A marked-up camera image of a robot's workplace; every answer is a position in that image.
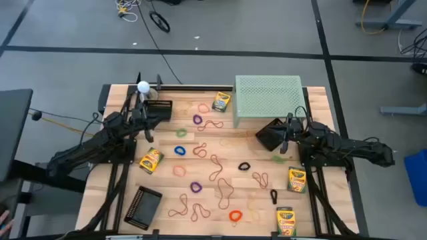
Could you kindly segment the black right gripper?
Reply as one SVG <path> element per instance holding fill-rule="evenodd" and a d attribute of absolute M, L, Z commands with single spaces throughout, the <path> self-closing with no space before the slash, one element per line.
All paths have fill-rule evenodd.
<path fill-rule="evenodd" d="M 292 113 L 288 113 L 286 121 L 282 124 L 282 129 L 269 128 L 268 132 L 271 133 L 269 134 L 270 140 L 283 140 L 280 153 L 285 154 L 288 151 L 289 141 L 295 141 L 296 135 L 302 132 L 302 122 Z"/>

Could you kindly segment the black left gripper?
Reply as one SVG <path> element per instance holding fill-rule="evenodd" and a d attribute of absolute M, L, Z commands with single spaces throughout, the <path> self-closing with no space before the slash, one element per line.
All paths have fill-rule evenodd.
<path fill-rule="evenodd" d="M 133 119 L 133 132 L 136 133 L 137 131 L 143 131 L 145 135 L 145 139 L 149 143 L 153 143 L 153 136 L 150 133 L 149 123 L 147 122 L 147 117 L 145 114 L 145 108 L 135 108 L 132 110 L 132 119 Z M 163 118 L 156 117 L 151 120 L 152 123 L 155 123 L 157 125 L 154 125 L 151 129 L 161 129 L 164 127 L 163 123 L 160 123 L 163 121 Z"/>

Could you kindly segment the black slotted plastic basket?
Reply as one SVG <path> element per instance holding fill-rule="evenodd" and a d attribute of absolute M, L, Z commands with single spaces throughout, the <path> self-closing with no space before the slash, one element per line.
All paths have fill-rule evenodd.
<path fill-rule="evenodd" d="M 140 186 L 124 217 L 124 221 L 134 227 L 147 231 L 162 197 L 161 193 Z"/>
<path fill-rule="evenodd" d="M 282 125 L 282 124 L 283 124 L 283 122 L 280 119 L 275 118 L 273 121 L 271 121 L 270 123 L 268 123 L 265 127 L 263 127 L 261 130 L 259 130 L 256 133 L 257 140 L 268 151 L 273 151 L 278 146 L 280 146 L 282 144 L 282 142 L 283 142 L 283 140 L 270 140 L 269 139 L 269 134 L 271 134 L 271 133 L 268 132 L 268 129 L 272 128 L 273 126 L 278 126 L 278 125 Z"/>
<path fill-rule="evenodd" d="M 162 121 L 170 121 L 173 101 L 145 100 L 143 102 L 148 117 L 159 117 Z"/>

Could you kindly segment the yellow green crayon box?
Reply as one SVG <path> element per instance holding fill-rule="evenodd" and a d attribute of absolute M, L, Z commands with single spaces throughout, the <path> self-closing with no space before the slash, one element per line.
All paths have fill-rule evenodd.
<path fill-rule="evenodd" d="M 296 216 L 292 207 L 277 207 L 276 219 L 279 235 L 296 236 Z"/>
<path fill-rule="evenodd" d="M 297 167 L 289 167 L 288 191 L 304 193 L 306 191 L 306 171 Z"/>
<path fill-rule="evenodd" d="M 215 111 L 225 112 L 230 99 L 230 95 L 219 91 L 217 92 L 211 108 Z"/>
<path fill-rule="evenodd" d="M 164 154 L 161 151 L 151 147 L 149 151 L 142 157 L 141 161 L 139 162 L 139 167 L 148 174 L 152 174 L 163 158 Z"/>

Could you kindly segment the grey desk leg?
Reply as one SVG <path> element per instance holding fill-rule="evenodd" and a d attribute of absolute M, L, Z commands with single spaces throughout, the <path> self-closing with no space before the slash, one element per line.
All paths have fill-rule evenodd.
<path fill-rule="evenodd" d="M 427 116 L 427 103 L 418 107 L 380 107 L 383 115 L 416 115 Z"/>
<path fill-rule="evenodd" d="M 416 2 L 416 0 L 397 0 L 397 6 L 392 7 L 392 10 L 386 20 L 365 20 L 366 10 L 370 3 L 390 4 L 392 1 L 393 0 L 352 0 L 352 2 L 356 4 L 364 3 L 360 20 L 355 22 L 355 25 L 360 27 L 363 32 L 366 32 L 366 28 L 375 28 L 379 29 L 379 33 L 389 29 L 414 30 L 422 26 L 421 21 L 412 21 L 402 18 L 403 14 L 409 10 L 409 8 Z"/>

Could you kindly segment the white globe lamp wooden base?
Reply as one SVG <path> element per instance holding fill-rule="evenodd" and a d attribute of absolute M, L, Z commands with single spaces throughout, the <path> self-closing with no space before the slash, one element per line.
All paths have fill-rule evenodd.
<path fill-rule="evenodd" d="M 139 91 L 139 99 L 141 102 L 145 100 L 158 100 L 158 92 L 154 88 L 151 88 L 146 81 L 140 81 L 137 84 L 137 90 Z"/>

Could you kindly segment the green perforated metal shelf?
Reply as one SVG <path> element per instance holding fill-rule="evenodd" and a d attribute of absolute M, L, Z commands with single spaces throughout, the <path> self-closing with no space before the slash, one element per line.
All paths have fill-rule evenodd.
<path fill-rule="evenodd" d="M 305 117 L 306 100 L 298 75 L 237 75 L 233 86 L 233 124 L 242 118 Z"/>

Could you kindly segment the black support beam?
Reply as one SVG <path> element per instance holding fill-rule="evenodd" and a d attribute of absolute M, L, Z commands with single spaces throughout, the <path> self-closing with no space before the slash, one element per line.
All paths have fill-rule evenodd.
<path fill-rule="evenodd" d="M 13 160 L 10 168 L 5 174 L 5 180 L 17 178 L 77 193 L 83 193 L 85 191 L 85 181 L 69 176 L 65 176 L 65 178 L 60 180 L 49 178 L 45 169 L 22 161 Z"/>

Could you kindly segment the dark grey monitor panel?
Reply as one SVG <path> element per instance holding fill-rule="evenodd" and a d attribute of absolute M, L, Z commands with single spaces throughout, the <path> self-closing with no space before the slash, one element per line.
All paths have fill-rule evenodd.
<path fill-rule="evenodd" d="M 0 182 L 15 160 L 32 95 L 32 89 L 0 91 Z"/>

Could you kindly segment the blue plastic bin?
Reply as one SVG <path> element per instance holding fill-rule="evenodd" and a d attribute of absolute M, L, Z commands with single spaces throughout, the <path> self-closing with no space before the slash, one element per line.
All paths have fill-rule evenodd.
<path fill-rule="evenodd" d="M 427 207 L 427 149 L 404 158 L 416 203 Z"/>

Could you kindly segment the person's hand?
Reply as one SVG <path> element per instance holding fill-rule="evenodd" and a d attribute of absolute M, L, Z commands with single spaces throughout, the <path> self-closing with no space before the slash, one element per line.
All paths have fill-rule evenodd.
<path fill-rule="evenodd" d="M 10 215 L 10 211 L 6 210 L 0 216 L 0 237 L 8 233 L 13 226 L 13 220 L 7 221 Z"/>

